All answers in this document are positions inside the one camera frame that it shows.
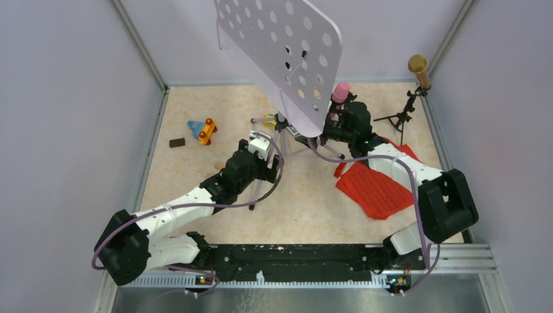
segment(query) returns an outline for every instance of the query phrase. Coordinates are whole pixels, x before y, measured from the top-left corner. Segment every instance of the black tripod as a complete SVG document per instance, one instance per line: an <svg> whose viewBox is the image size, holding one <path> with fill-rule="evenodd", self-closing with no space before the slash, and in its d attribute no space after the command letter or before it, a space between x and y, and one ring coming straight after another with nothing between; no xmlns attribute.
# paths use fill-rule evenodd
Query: black tripod
<svg viewBox="0 0 553 313"><path fill-rule="evenodd" d="M403 130L405 128L404 124L405 122L411 121L412 119L412 117L409 116L409 113L415 111L413 104L415 103L415 100L417 99L418 96L426 97L427 94L428 94L427 91L422 89L421 86L419 86L415 90L415 93L411 93L411 91L409 90L407 92L407 97L409 97L409 99L407 99L407 103L405 104L405 107L403 108L402 112L394 115L390 115L390 116L381 117L379 119L375 119L373 120L373 122L382 121L384 119L387 119L388 121L390 121L390 123L394 126L394 128L401 133L400 145L403 145ZM392 121L392 118L394 117L397 118L397 121L395 123L394 121Z"/></svg>

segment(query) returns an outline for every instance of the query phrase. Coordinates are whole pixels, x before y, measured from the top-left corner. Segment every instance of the gray floor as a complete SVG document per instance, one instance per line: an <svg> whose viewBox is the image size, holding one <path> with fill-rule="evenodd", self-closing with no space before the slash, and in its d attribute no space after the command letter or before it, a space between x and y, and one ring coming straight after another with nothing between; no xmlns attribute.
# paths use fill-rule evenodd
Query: gray floor
<svg viewBox="0 0 553 313"><path fill-rule="evenodd" d="M432 275L407 297L390 297L382 295L383 290L370 289L219 289L198 300L177 292L152 302L166 291L119 288L113 312L489 312L477 275Z"/></svg>

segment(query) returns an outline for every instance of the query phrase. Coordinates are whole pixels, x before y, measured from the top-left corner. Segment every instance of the tripod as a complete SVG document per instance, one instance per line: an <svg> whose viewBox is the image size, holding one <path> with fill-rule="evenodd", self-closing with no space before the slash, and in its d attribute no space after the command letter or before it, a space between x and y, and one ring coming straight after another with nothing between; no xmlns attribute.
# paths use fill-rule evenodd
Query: tripod
<svg viewBox="0 0 553 313"><path fill-rule="evenodd" d="M294 128L294 126L289 124L289 122L286 120L286 118L284 118L284 116L281 113L278 113L275 116L271 116L271 117L262 117L262 118L259 118L259 119L252 118L250 120L250 122L252 122L252 124L259 123L259 122L268 122L268 121L276 121L275 135L273 136L273 140L275 142L280 142L280 153L282 154L281 157L282 157L283 160L285 158L291 157L292 155L295 155L297 153L300 153L300 152L303 152L303 151L306 151L306 150L310 149L308 147L305 147L305 148L302 148L302 149L294 151L294 152L290 152L290 153L287 152L286 130L290 133L290 135L292 135L292 137L294 139L300 138L301 135ZM299 142L299 143L302 143L304 145L307 145L307 143L304 142L303 140L296 140L296 141ZM319 145L322 146L323 148L325 148L326 150L332 152L332 154L336 155L338 158L341 158L342 160L346 157L342 153L338 152L336 149L334 149L334 148L332 148L332 147L330 147L326 144L322 145L321 142L319 141L319 138L317 138L317 146L319 146ZM272 153L273 153L273 148L270 148L269 158L271 158ZM252 195L252 200L255 200L255 199L259 198L259 193L260 193L262 184L263 184L263 181L259 180L258 184L256 185L256 188L254 190L254 193ZM250 209L250 211L253 211L255 209L255 205L254 204L250 205L249 209Z"/></svg>
<svg viewBox="0 0 553 313"><path fill-rule="evenodd" d="M427 94L428 94L427 91L424 90L421 86L419 86L415 90L415 93L411 93L411 91L409 90L407 92L407 97L409 97L409 99L407 99L407 103L403 107L403 111L394 115L380 117L379 119L373 120L373 122L378 122L378 121L387 119L392 124L392 126L394 126L394 128L401 133L400 145L403 145L403 130L405 129L405 122L409 122L412 119L412 117L409 116L409 113L412 113L415 111L415 107L413 106L415 103L415 100L419 96L426 97ZM392 121L393 118L397 118L397 121L395 123L394 121Z"/></svg>

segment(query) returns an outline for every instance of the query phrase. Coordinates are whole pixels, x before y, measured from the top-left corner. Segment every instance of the silver tripod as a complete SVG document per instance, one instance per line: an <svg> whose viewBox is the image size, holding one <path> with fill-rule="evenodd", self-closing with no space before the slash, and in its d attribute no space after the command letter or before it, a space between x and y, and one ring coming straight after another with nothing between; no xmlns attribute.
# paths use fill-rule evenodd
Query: silver tripod
<svg viewBox="0 0 553 313"><path fill-rule="evenodd" d="M262 117L262 118L252 118L250 120L250 122L252 122L252 124L256 124L256 123L259 123L259 122L269 122L269 121L275 121L275 116L271 116L271 117ZM284 123L286 122L286 119L284 118L284 116L279 112L278 114L278 123ZM290 136L293 136L295 138L295 134L294 132L297 133L297 131L295 130L295 128L291 125L289 125L288 127L286 128L281 128L280 130L277 130L277 128L275 127L275 135L273 137L273 140L277 143L280 143L280 153L282 154L281 157L282 159L284 160L285 158L288 158L288 157L291 157L292 155L295 155L297 153L300 153L300 152L303 152L303 151L306 151L306 150L309 150L309 148L305 147L305 148L302 148L302 149L299 149L297 151L294 151L294 152L290 152L288 153L288 150L287 150L287 147L286 147L286 133L289 132L290 133ZM338 158L341 158L341 159L344 159L345 156L344 154L340 153L339 151L337 151L336 149L332 148L331 146L329 145L321 145L321 142L320 140L317 138L317 146L319 147L323 147L324 149L330 151L332 154L336 155ZM273 147L270 148L269 150L269 158L272 156L273 154ZM251 200L256 200L258 199L259 197L259 193L260 193L260 190L261 190L261 185L263 184L263 181L262 180L258 180L258 184L256 185L256 188L254 190L254 193L252 195L252 198ZM255 208L255 205L252 204L250 205L250 210L253 211Z"/></svg>

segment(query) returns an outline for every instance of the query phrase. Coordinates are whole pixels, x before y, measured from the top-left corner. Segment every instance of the hole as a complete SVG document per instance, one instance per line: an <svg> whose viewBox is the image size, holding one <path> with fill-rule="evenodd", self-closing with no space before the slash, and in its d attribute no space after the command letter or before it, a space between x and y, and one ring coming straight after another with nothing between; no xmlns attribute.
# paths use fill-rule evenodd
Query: hole
<svg viewBox="0 0 553 313"><path fill-rule="evenodd" d="M319 56L319 63L324 67L328 66L327 58L324 55Z"/></svg>
<svg viewBox="0 0 553 313"><path fill-rule="evenodd" d="M308 31L310 31L313 28L313 24L311 23L311 19L307 16L303 18L303 25L305 28L307 28Z"/></svg>
<svg viewBox="0 0 553 313"><path fill-rule="evenodd" d="M332 39L330 38L330 35L328 35L327 33L324 33L323 42L327 45L327 47L332 46Z"/></svg>
<svg viewBox="0 0 553 313"><path fill-rule="evenodd" d="M289 25L287 25L287 26L285 27L285 30L286 30L286 34L287 34L289 37L292 37L292 35L293 35L292 27L290 27Z"/></svg>
<svg viewBox="0 0 553 313"><path fill-rule="evenodd" d="M307 42L307 40L302 40L301 41L301 47L305 50L305 51L309 51L309 42Z"/></svg>
<svg viewBox="0 0 553 313"><path fill-rule="evenodd" d="M286 2L286 12L288 12L288 14L290 15L293 14L293 5L290 1Z"/></svg>

